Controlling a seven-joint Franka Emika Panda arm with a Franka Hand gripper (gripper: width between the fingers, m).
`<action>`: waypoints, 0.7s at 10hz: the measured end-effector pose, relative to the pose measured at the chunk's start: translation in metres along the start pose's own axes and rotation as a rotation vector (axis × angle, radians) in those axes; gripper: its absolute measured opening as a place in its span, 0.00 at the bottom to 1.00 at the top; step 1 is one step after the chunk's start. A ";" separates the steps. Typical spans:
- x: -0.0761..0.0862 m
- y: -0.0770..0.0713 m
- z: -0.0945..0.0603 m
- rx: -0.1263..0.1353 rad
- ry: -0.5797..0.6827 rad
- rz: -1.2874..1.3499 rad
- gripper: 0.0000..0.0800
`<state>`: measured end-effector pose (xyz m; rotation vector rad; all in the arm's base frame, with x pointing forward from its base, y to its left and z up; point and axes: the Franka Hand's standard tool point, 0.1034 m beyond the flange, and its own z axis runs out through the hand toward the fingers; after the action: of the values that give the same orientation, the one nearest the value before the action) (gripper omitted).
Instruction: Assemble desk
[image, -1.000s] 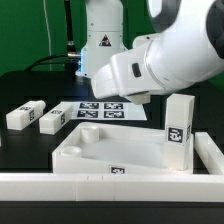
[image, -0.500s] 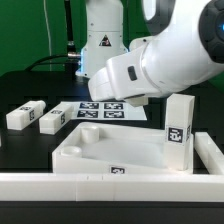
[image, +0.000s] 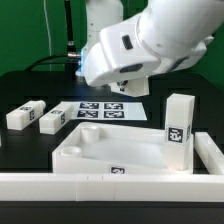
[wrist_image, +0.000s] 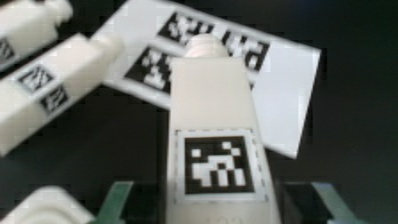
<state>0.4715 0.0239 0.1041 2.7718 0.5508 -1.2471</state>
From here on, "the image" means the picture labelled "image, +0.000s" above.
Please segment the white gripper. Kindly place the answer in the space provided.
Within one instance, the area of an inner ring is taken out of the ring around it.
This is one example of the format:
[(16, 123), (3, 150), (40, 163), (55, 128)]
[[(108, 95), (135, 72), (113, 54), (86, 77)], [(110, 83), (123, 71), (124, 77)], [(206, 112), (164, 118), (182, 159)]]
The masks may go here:
[(147, 75), (144, 53), (136, 48), (126, 49), (120, 43), (106, 46), (95, 44), (86, 56), (83, 71), (90, 86), (134, 80)]

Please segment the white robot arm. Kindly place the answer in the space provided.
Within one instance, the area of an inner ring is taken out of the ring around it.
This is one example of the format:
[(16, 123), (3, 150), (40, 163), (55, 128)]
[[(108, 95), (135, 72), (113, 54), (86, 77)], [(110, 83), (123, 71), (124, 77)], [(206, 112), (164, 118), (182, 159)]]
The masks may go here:
[(101, 86), (189, 68), (222, 24), (224, 0), (149, 0), (141, 13), (100, 30), (84, 78)]

